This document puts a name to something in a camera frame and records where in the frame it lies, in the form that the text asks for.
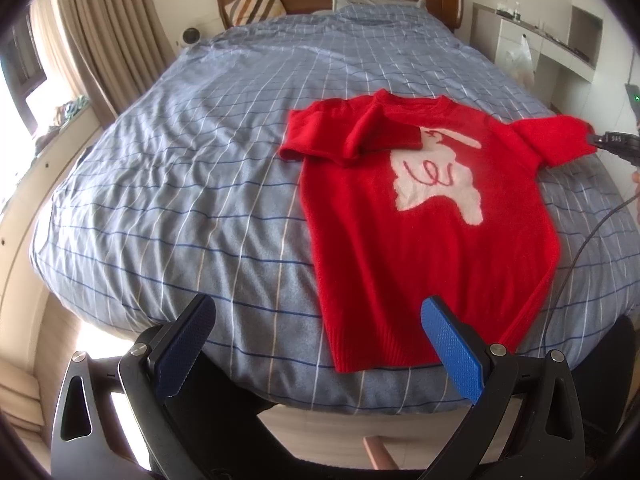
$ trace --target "black round speaker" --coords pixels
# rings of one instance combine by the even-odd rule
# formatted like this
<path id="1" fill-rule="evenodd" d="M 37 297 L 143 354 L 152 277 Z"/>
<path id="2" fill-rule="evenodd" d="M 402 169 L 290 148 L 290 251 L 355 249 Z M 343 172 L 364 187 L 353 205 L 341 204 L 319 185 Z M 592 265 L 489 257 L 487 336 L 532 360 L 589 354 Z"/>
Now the black round speaker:
<path id="1" fill-rule="evenodd" d="M 200 31 L 194 27 L 187 28 L 182 33 L 182 40 L 187 45 L 196 44 L 200 41 Z"/>

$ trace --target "wooden leg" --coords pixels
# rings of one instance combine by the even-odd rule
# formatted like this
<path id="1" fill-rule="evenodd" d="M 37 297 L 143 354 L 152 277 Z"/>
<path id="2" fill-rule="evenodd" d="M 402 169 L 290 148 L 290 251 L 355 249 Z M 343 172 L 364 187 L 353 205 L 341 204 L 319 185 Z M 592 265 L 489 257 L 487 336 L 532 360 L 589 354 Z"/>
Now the wooden leg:
<path id="1" fill-rule="evenodd" d="M 399 469 L 379 436 L 366 436 L 362 441 L 373 469 Z"/>

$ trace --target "folded sleeve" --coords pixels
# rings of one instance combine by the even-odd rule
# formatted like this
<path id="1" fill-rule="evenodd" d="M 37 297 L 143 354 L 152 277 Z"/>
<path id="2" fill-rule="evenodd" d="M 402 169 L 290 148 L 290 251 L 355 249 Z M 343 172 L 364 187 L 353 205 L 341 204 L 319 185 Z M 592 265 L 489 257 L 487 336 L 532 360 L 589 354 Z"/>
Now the folded sleeve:
<path id="1" fill-rule="evenodd" d="M 589 123 L 569 116 L 522 119 L 510 127 L 540 156 L 546 166 L 560 166 L 583 155 L 595 153 L 587 143 L 593 133 Z"/>
<path id="2" fill-rule="evenodd" d="M 279 155 L 289 160 L 316 156 L 348 166 L 367 152 L 421 147 L 417 126 L 390 120 L 372 96 L 361 96 L 327 99 L 290 112 Z"/>

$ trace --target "human hand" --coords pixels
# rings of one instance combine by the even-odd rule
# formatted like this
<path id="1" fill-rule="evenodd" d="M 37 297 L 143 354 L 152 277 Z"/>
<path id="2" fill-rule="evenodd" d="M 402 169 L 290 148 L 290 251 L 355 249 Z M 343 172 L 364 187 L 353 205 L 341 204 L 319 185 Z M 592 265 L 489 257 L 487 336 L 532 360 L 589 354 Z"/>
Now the human hand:
<path id="1" fill-rule="evenodd" d="M 636 193 L 640 193 L 640 172 L 636 171 L 633 175 L 631 175 L 631 178 L 636 184 L 638 184 L 638 187 L 636 187 Z M 638 223 L 640 224 L 640 200 L 638 200 L 636 205 L 638 208 Z"/>

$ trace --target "red squiggle embroidery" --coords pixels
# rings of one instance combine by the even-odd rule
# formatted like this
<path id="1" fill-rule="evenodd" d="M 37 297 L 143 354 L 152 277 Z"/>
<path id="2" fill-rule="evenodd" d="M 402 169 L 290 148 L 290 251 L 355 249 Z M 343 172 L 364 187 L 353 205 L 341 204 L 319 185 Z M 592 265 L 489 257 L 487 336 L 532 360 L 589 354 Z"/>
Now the red squiggle embroidery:
<path id="1" fill-rule="evenodd" d="M 414 172 L 411 171 L 411 168 L 409 168 L 409 165 L 406 163 L 406 161 L 404 161 L 402 164 L 404 165 L 406 172 L 409 174 L 409 176 L 412 179 L 414 179 L 416 182 L 420 182 L 420 184 L 424 184 L 425 186 L 436 186 L 436 184 L 440 184 L 441 186 L 451 187 L 454 184 L 453 175 L 451 173 L 451 168 L 453 167 L 453 164 L 451 163 L 447 164 L 447 178 L 449 179 L 448 182 L 443 182 L 442 180 L 440 180 L 440 168 L 432 160 L 427 159 L 422 162 L 422 167 L 424 168 L 424 172 L 431 179 L 430 182 L 425 182 L 424 180 L 421 180 L 418 177 L 416 177 L 414 175 Z"/>

